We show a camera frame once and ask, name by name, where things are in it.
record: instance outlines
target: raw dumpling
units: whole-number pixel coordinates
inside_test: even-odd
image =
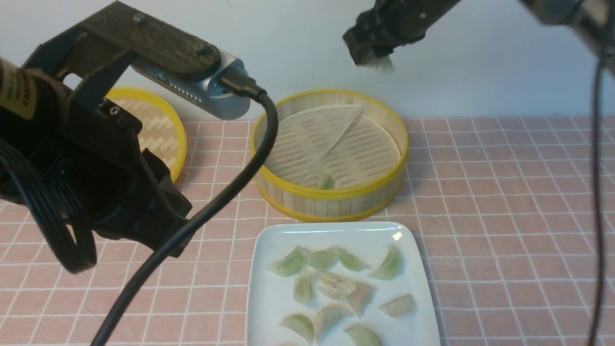
[[[382,342],[376,333],[359,324],[344,329],[344,332],[352,338],[355,346],[382,346]]]
[[[370,284],[355,283],[357,289],[348,296],[348,303],[354,314],[359,318],[363,316],[365,307],[371,302],[376,288]]]
[[[344,300],[357,289],[352,280],[333,273],[318,273],[315,280],[318,291],[333,300]]]
[[[344,266],[344,268],[348,270],[352,270],[353,272],[360,272],[363,269],[367,269],[367,265],[361,262],[360,259],[356,258],[355,255],[352,255],[344,249],[339,250],[339,262]]]
[[[399,318],[405,316],[415,310],[415,298],[411,294],[405,294],[399,298],[395,298],[392,301],[382,304],[380,311],[393,317]]]
[[[271,265],[271,271],[279,276],[291,276],[297,274],[303,266],[303,252],[301,246],[297,246],[283,259]]]
[[[297,276],[295,280],[295,290],[293,291],[293,298],[295,302],[305,304],[312,300],[312,273],[305,273]]]
[[[295,313],[294,315],[286,316],[279,326],[289,328],[299,334],[310,345],[314,342],[314,327],[312,321],[305,315]]]
[[[402,268],[402,254],[394,246],[389,246],[389,253],[386,258],[375,272],[370,276],[372,278],[380,280],[391,280],[397,276],[399,270]]]
[[[326,250],[311,252],[303,251],[303,257],[306,259],[307,265],[318,270],[327,270],[335,264],[338,258],[338,248],[330,247]]]
[[[314,337],[320,342],[322,336],[338,324],[343,318],[351,316],[352,312],[338,305],[322,308],[314,318]]]

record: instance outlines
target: white plate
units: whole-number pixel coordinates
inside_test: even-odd
[[[403,272],[391,281],[369,278],[371,271],[384,260],[388,245],[393,243],[403,254]],[[340,303],[314,290],[314,300],[309,306],[299,304],[293,300],[296,275],[282,278],[269,271],[271,263],[282,259],[297,245],[313,251],[340,246],[366,262],[370,269],[355,273],[337,263],[331,272],[377,287],[364,316],[342,320],[325,335],[320,343],[322,346],[354,346],[343,329],[355,323],[376,331],[383,346],[440,345],[425,269],[409,229],[397,222],[342,222],[275,225],[261,232],[256,240],[250,270],[245,329],[247,346],[307,345],[303,338],[278,326],[278,323],[293,313],[304,313],[313,320],[320,308]],[[381,304],[407,293],[412,293],[416,301],[416,311],[411,315],[395,320],[378,310]]]

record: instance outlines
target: black wire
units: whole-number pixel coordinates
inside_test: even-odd
[[[603,234],[602,208],[600,200],[600,94],[602,92],[602,70],[605,67],[608,51],[613,41],[613,29],[615,25],[615,0],[609,1],[608,17],[606,19],[604,35],[598,63],[596,64],[595,76],[593,79],[593,105],[592,105],[592,190],[593,190],[593,211],[594,223],[596,228],[596,247],[598,251],[598,282],[596,284],[596,296],[593,305],[592,324],[589,329],[587,345],[594,346],[598,337],[598,328],[600,327],[600,317],[602,313],[602,300],[604,298],[605,288],[605,252],[606,246]]]
[[[267,129],[263,141],[254,157],[246,165],[245,169],[233,180],[216,198],[207,206],[199,211],[184,227],[174,234],[165,244],[151,254],[151,256],[141,265],[137,272],[132,276],[126,287],[122,290],[119,297],[111,307],[107,317],[100,326],[91,345],[102,346],[111,337],[111,333],[116,328],[122,315],[130,305],[132,299],[141,289],[145,281],[152,275],[154,270],[164,261],[171,252],[182,242],[199,229],[204,223],[211,219],[217,212],[225,207],[237,194],[250,182],[252,177],[258,172],[269,156],[273,144],[276,141],[278,119],[277,110],[273,101],[267,93],[259,91],[258,94],[250,95],[252,99],[260,103],[267,114]]]

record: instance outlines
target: steamer basket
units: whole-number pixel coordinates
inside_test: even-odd
[[[356,221],[395,198],[405,177],[408,133],[390,108],[334,90],[295,95],[276,107],[276,144],[255,177],[272,207],[304,222]],[[355,117],[353,109],[361,115]],[[264,119],[265,114],[252,132],[252,155],[262,142]],[[333,189],[315,187],[318,172],[333,178]]]
[[[111,89],[106,98],[143,123],[138,135],[139,147],[141,150],[147,148],[161,159],[175,182],[184,166],[187,140],[184,126],[173,107],[160,97],[138,89]]]

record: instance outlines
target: bolt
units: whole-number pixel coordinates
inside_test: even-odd
[[[137,24],[143,24],[145,23],[145,14],[142,14],[141,12],[136,13],[132,16],[132,20],[134,20]]]

